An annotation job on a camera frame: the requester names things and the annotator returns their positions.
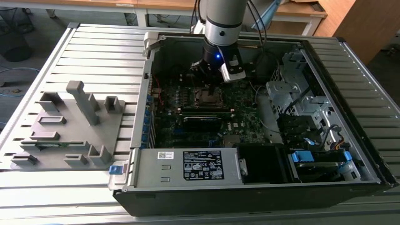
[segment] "red cable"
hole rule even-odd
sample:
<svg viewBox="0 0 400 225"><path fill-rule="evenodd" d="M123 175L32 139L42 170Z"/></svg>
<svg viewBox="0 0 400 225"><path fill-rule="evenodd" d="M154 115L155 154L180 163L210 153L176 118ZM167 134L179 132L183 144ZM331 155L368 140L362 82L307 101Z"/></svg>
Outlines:
<svg viewBox="0 0 400 225"><path fill-rule="evenodd" d="M160 91L160 83L159 83L159 79L158 79L158 77L156 77L156 75L155 75L155 74L154 74L152 76L155 77L155 79L156 79L156 82L158 82L158 89L159 89L159 98L160 98L160 103L162 103L162 105L164 105L164 102L163 102L163 100L162 100L162 91Z"/></svg>

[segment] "blue cable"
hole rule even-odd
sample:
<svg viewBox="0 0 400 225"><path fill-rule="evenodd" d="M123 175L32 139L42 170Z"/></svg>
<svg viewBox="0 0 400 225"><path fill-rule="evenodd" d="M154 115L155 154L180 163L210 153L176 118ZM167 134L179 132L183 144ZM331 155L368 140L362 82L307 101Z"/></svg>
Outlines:
<svg viewBox="0 0 400 225"><path fill-rule="evenodd" d="M4 97L22 97L24 95L4 95L4 94L0 94L0 96L4 96Z"/></svg>
<svg viewBox="0 0 400 225"><path fill-rule="evenodd" d="M14 69L28 69L28 70L35 70L38 73L40 72L39 69L35 69L35 68L30 68L30 67L16 67L16 68L7 68L6 70L0 71L0 73L6 72L6 71L10 71L10 70L14 70Z"/></svg>
<svg viewBox="0 0 400 225"><path fill-rule="evenodd" d="M38 74L39 74L39 72L40 72L39 69L30 68L30 67L16 67L16 68L8 68L8 67L4 67L4 66L0 66L0 67L7 68L6 70L0 71L0 73L3 73L3 72L6 72L6 71L10 71L10 70L14 70L14 69L28 69L28 70L34 70L34 71L38 72ZM4 95L4 94L0 94L0 96L4 96L4 97L22 97L22 96L24 96L24 95Z"/></svg>

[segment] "power supply label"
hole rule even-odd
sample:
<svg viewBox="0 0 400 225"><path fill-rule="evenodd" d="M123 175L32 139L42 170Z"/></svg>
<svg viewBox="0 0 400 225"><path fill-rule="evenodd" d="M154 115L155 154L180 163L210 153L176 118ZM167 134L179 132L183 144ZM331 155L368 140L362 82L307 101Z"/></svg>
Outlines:
<svg viewBox="0 0 400 225"><path fill-rule="evenodd" d="M220 151L184 151L183 177L186 180L223 180L224 167Z"/></svg>

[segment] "slotted metal surface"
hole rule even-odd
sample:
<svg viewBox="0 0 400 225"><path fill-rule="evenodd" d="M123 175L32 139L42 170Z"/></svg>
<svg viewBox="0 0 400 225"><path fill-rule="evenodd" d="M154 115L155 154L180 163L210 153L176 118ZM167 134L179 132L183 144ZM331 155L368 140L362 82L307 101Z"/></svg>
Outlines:
<svg viewBox="0 0 400 225"><path fill-rule="evenodd" d="M142 55L142 42L144 33L150 30L187 32L187 30L142 29L92 24L82 24L78 29L66 31L2 133L2 155L20 149L18 139L24 138L30 133L30 126L42 110L40 105L35 103L40 92L59 91L63 98L72 98L66 92L67 82L82 80L86 82L86 91L94 91L96 99L104 99L112 94L127 102L114 156L115 160L127 158L146 60ZM382 91L382 87L378 86L374 77L363 68L346 44L334 38L286 35L272 37L307 39L311 42L372 143L392 173L399 177L399 108ZM292 224L288 218L295 219L296 224L338 224L348 220L359 224L362 221L379 222L384 218L396 221L400 218L400 187L376 196L355 198L328 209L264 214L138 218L131 217L119 206L107 184L108 173L104 171L3 172L0 173L0 224L128 224L136 222L164 224L166 221L188 224L204 221L211 223L283 218L286 220L280 224Z"/></svg>

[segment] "motherboard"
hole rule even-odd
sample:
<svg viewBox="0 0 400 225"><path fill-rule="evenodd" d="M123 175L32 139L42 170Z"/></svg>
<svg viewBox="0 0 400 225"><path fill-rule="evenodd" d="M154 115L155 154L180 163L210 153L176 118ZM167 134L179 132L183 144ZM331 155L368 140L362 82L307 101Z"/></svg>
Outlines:
<svg viewBox="0 0 400 225"><path fill-rule="evenodd" d="M156 148L228 148L266 142L250 81L211 89L192 74L154 78Z"/></svg>

